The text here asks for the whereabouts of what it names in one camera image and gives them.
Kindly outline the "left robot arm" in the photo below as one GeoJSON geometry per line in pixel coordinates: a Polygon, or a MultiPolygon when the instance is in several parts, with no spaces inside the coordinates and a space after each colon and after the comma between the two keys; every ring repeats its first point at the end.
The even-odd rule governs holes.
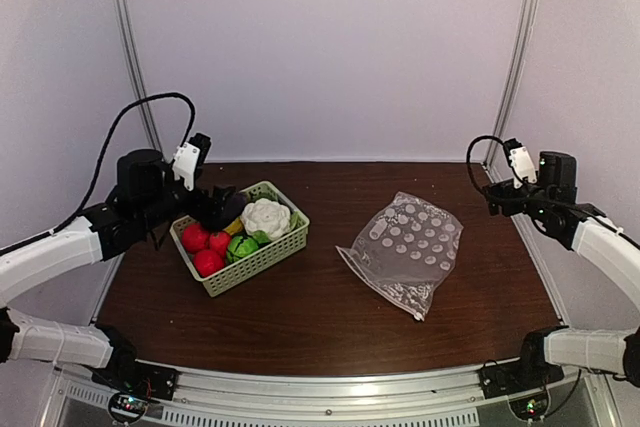
{"type": "Polygon", "coordinates": [[[237,207],[235,188],[197,187],[198,147],[186,143],[171,163],[160,152],[139,149],[119,158],[116,185],[106,201],[83,208],[71,223],[1,252],[1,359],[30,359],[103,368],[123,391],[144,380],[138,362],[117,352],[113,336],[98,327],[74,326],[26,316],[9,307],[24,292],[76,268],[117,257],[134,244],[188,215],[220,230],[237,207]]]}

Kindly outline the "purple toy eggplant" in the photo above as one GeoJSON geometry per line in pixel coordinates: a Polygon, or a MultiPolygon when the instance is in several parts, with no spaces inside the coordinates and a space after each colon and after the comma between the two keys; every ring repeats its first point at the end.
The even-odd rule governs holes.
{"type": "Polygon", "coordinates": [[[244,211],[251,197],[245,192],[235,192],[225,202],[221,216],[228,222],[235,220],[244,211]]]}

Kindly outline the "green toy cabbage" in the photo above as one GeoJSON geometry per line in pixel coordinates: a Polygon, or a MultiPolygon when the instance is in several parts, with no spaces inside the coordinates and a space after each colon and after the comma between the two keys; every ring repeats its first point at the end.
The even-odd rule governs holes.
{"type": "Polygon", "coordinates": [[[232,237],[227,249],[226,259],[229,264],[238,262],[258,251],[258,242],[246,234],[238,234],[232,237]]]}

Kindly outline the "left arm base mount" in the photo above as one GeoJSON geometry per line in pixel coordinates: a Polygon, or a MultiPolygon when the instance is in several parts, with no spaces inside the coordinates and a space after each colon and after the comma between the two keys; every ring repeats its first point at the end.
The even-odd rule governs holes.
{"type": "Polygon", "coordinates": [[[93,382],[146,400],[172,400],[178,380],[176,369],[131,358],[88,370],[93,382]]]}

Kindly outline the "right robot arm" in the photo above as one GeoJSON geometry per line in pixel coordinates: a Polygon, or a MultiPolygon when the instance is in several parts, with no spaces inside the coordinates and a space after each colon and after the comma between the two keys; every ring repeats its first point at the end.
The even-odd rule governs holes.
{"type": "MultiPolygon", "coordinates": [[[[598,268],[639,305],[639,244],[604,212],[577,199],[577,161],[542,151],[534,162],[526,147],[511,140],[503,148],[513,178],[481,189],[493,215],[523,214],[546,237],[598,268]]],[[[573,366],[639,385],[639,330],[542,329],[527,334],[523,359],[513,366],[519,387],[535,387],[552,366],[573,366]]]]}

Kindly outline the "clear zip top bag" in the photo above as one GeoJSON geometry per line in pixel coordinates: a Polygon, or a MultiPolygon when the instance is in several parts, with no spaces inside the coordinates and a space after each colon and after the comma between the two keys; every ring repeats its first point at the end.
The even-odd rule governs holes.
{"type": "Polygon", "coordinates": [[[423,321],[435,290],[455,268],[463,230],[448,211],[398,192],[351,246],[336,250],[365,285],[423,321]]]}

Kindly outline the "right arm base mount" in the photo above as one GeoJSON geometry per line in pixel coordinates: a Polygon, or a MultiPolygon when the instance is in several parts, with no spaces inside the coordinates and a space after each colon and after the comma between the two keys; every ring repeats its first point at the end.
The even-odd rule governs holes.
{"type": "Polygon", "coordinates": [[[486,399],[541,389],[564,379],[560,366],[548,364],[537,354],[499,363],[489,360],[478,370],[480,386],[486,399]]]}

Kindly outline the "white toy cauliflower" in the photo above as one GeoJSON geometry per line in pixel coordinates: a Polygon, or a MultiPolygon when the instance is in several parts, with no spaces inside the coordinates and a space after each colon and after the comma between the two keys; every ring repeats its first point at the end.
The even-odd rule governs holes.
{"type": "Polygon", "coordinates": [[[245,232],[259,245],[277,241],[291,229],[289,208],[266,198],[247,204],[240,220],[245,232]]]}

